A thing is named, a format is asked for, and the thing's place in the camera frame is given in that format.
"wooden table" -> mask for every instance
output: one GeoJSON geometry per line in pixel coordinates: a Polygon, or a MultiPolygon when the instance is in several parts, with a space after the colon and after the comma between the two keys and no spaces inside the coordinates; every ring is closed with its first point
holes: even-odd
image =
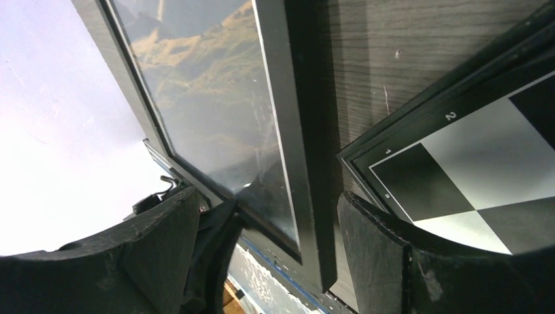
{"type": "MultiPolygon", "coordinates": [[[[531,14],[545,0],[329,0],[319,5],[336,103],[337,151],[449,70],[531,14]]],[[[334,158],[336,152],[330,152],[334,158]]],[[[339,190],[363,193],[340,166],[339,190]]],[[[338,281],[331,292],[357,309],[336,228],[338,281]]]]}

